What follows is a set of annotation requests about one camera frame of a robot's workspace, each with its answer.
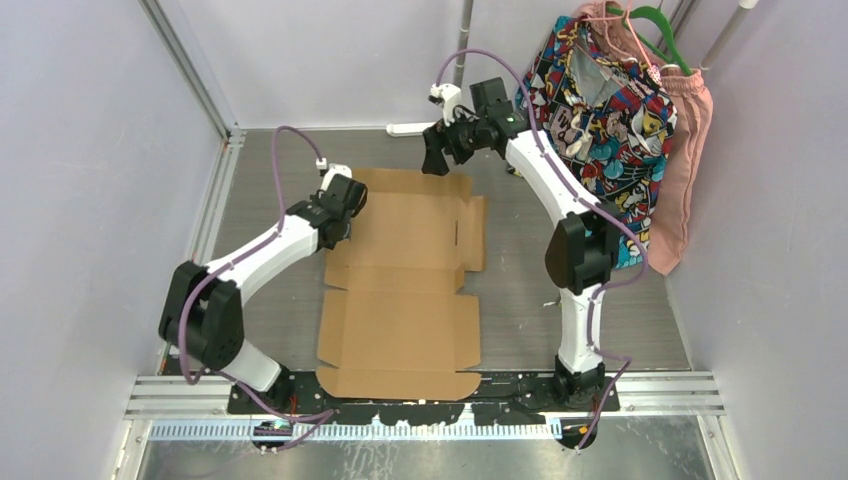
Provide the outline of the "brown cardboard box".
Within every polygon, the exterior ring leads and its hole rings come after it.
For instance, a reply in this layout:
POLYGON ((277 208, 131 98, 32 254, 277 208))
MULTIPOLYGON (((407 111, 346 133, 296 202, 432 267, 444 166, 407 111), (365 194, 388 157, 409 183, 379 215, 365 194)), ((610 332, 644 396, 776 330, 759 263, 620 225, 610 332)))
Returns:
POLYGON ((486 199, 460 173, 354 176, 368 199, 325 256, 321 388, 351 399, 468 397, 481 381, 480 302, 463 286, 485 268, 486 199))

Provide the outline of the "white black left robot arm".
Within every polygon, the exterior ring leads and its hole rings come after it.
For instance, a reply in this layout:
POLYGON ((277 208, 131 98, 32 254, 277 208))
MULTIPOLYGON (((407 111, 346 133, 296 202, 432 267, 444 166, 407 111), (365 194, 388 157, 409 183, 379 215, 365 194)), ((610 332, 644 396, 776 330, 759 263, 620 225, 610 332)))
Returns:
POLYGON ((270 280, 298 261, 331 250, 350 236, 367 201, 367 187, 350 167, 330 165, 320 187, 289 207, 282 220, 230 254, 174 271, 159 336, 189 358, 247 386, 269 413, 292 397, 284 367, 245 336, 243 310, 270 280))

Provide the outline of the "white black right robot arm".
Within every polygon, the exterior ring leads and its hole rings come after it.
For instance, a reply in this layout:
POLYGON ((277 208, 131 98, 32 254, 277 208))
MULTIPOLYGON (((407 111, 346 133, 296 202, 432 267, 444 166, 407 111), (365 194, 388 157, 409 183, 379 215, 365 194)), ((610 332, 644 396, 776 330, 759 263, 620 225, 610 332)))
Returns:
POLYGON ((587 190, 558 159, 531 113, 515 108, 500 78, 471 87, 471 108, 453 84, 432 85, 428 99, 442 117, 423 132, 425 174, 445 176, 483 149, 496 152, 531 187, 553 232, 545 268, 559 290, 561 341, 555 356, 552 396, 577 411, 604 393, 606 367, 599 351, 601 304, 618 262, 623 227, 615 206, 587 190))

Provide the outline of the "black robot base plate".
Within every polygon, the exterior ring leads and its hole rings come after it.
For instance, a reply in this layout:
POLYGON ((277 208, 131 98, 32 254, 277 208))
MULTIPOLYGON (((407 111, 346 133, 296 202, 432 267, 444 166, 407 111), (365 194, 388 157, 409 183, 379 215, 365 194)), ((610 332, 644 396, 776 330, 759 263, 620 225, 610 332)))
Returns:
POLYGON ((570 449, 590 446, 597 435, 600 414, 617 411, 620 403, 616 376, 603 378, 592 373, 589 385, 571 389, 572 378, 560 372, 484 372, 481 382, 460 400, 385 400, 334 397, 324 391, 313 371, 281 377, 282 386, 255 392, 239 381, 234 383, 227 412, 268 414, 273 417, 255 428, 260 435, 293 434, 303 425, 303 434, 317 436, 316 424, 371 425, 410 428, 452 427, 469 410, 477 427, 542 425, 545 413, 577 413, 575 421, 557 420, 560 443, 570 449))

